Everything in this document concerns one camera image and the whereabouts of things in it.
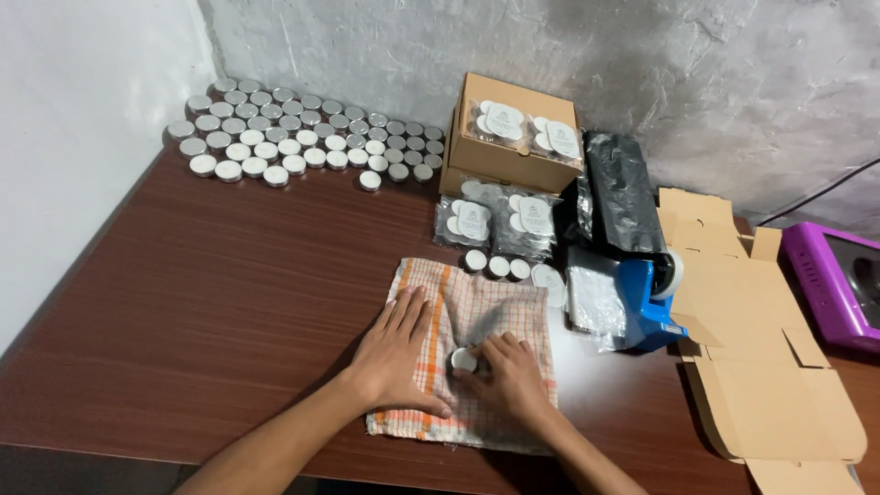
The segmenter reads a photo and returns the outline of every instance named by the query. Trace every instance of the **tape roll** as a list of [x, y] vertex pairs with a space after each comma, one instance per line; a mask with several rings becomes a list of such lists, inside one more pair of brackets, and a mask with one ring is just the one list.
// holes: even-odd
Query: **tape roll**
[[678, 286], [681, 285], [681, 279], [685, 276], [685, 262], [681, 260], [681, 256], [678, 255], [672, 249], [668, 249], [669, 256], [672, 258], [672, 264], [670, 268], [672, 268], [672, 280], [669, 282], [669, 285], [666, 285], [666, 288], [657, 294], [651, 294], [652, 300], [664, 300], [668, 299], [678, 290]]

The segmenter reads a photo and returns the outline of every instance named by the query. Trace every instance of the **gray textured wall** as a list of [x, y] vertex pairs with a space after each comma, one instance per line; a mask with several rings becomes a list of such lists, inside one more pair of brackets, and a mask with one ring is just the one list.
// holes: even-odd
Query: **gray textured wall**
[[[472, 70], [637, 136], [761, 219], [880, 156], [876, 0], [201, 0], [218, 66], [445, 125]], [[880, 233], [880, 170], [800, 218]]]

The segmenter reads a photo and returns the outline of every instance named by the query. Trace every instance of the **human arm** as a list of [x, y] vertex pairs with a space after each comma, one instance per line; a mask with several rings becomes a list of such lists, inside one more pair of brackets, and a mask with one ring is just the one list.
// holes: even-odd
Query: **human arm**
[[482, 355], [492, 366], [491, 375], [484, 378], [457, 369], [453, 371], [455, 377], [489, 407], [510, 415], [541, 439], [581, 493], [647, 493], [602, 455], [547, 400], [538, 362], [526, 341], [518, 342], [510, 333], [490, 336], [475, 349], [475, 353]]
[[449, 406], [413, 383], [433, 306], [423, 287], [385, 305], [351, 365], [324, 387], [211, 458], [175, 495], [281, 493], [343, 426], [378, 407], [451, 416]]

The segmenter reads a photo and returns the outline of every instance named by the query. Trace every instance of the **purple device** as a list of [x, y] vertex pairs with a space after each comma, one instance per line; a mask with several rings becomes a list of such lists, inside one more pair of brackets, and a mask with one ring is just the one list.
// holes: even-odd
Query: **purple device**
[[782, 247], [825, 340], [880, 353], [880, 243], [803, 222]]

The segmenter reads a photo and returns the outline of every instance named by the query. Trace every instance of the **electrical cable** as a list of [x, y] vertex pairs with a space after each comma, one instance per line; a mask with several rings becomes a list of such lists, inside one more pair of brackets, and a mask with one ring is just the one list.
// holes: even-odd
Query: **electrical cable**
[[791, 208], [789, 208], [781, 213], [777, 213], [777, 214], [773, 215], [772, 217], [768, 218], [767, 220], [760, 222], [757, 226], [761, 227], [766, 224], [769, 224], [770, 222], [776, 220], [777, 218], [784, 217], [784, 216], [788, 215], [789, 213], [791, 213], [792, 211], [795, 211], [795, 210], [801, 208], [805, 204], [810, 203], [816, 199], [819, 199], [820, 197], [824, 196], [825, 194], [835, 190], [840, 184], [842, 184], [846, 181], [849, 181], [850, 179], [855, 177], [857, 174], [860, 174], [860, 173], [864, 172], [865, 170], [868, 170], [869, 168], [873, 167], [874, 165], [876, 165], [878, 163], [880, 163], [880, 158], [871, 160], [870, 162], [866, 163], [865, 165], [862, 165], [862, 166], [856, 168], [854, 171], [850, 172], [849, 174], [844, 175], [842, 178], [840, 178], [838, 181], [834, 182], [832, 185], [828, 186], [827, 188], [822, 189], [821, 191], [817, 192], [813, 196], [810, 196], [810, 197], [804, 199], [800, 203], [792, 206]]

